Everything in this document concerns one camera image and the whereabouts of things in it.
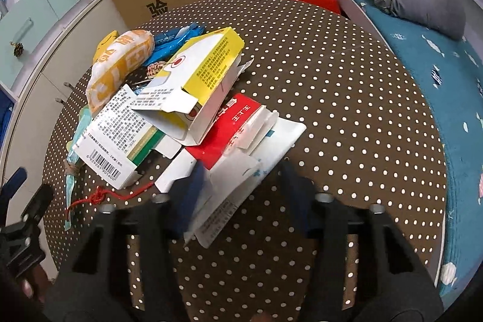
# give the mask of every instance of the orange and white package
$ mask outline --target orange and white package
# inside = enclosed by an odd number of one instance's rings
[[[85,91],[92,117],[102,110],[127,75],[141,66],[153,49],[153,34],[138,29],[119,36],[97,58]]]

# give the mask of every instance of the red rope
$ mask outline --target red rope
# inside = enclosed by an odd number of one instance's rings
[[[69,211],[80,204],[88,204],[88,203],[91,203],[93,205],[101,204],[106,198],[107,194],[109,194],[114,198],[120,199],[121,201],[127,201],[131,198],[137,197],[139,194],[144,193],[147,189],[151,188],[152,186],[154,186],[154,182],[149,182],[147,185],[140,187],[136,191],[133,190],[132,194],[128,194],[127,196],[121,196],[120,194],[115,193],[112,190],[105,189],[101,186],[97,186],[96,191],[90,194],[88,198],[78,199],[77,201],[72,202],[71,205],[67,209],[65,209],[65,215],[67,217],[67,215],[69,214]]]

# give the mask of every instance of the blue mattress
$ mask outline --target blue mattress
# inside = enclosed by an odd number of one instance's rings
[[[440,282],[440,294],[454,297],[450,292],[464,289],[483,255],[483,63],[465,38],[453,41],[388,16],[371,0],[355,1],[365,4],[366,15],[411,72],[438,126],[447,168],[442,273],[451,281]]]

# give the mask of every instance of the green stripe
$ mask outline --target green stripe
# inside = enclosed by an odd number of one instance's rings
[[[146,158],[146,156],[149,154],[152,148],[154,148],[159,141],[165,136],[165,134],[161,130],[156,130],[155,134],[151,137],[151,139],[144,145],[144,147],[141,149],[139,154],[134,157],[132,162],[138,166],[139,164],[142,163],[142,161]]]

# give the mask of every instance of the brown tablecloth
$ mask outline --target brown tablecloth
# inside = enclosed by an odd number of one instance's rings
[[[258,100],[307,131],[288,152],[300,175],[342,202],[366,208],[381,203],[428,264],[441,243],[446,196],[443,148],[431,110],[404,66],[380,42],[349,20],[293,0],[208,0],[173,10],[143,29],[153,34],[204,24],[232,26],[254,59],[235,91]],[[140,68],[128,83],[141,81]],[[49,143],[43,181],[56,196],[44,224],[57,267],[89,225],[97,206],[76,208],[64,232],[66,144],[86,105],[87,72],[69,97]],[[169,164],[157,152],[142,163],[140,184]],[[298,315],[313,262],[314,244],[294,231],[270,173],[207,250],[196,241],[172,245],[180,290],[192,319],[249,320],[264,310],[281,320]],[[109,186],[84,167],[72,200]],[[143,203],[158,190],[118,207]],[[142,308],[137,238],[129,239],[133,304]],[[348,239],[344,307],[356,290],[357,240]]]

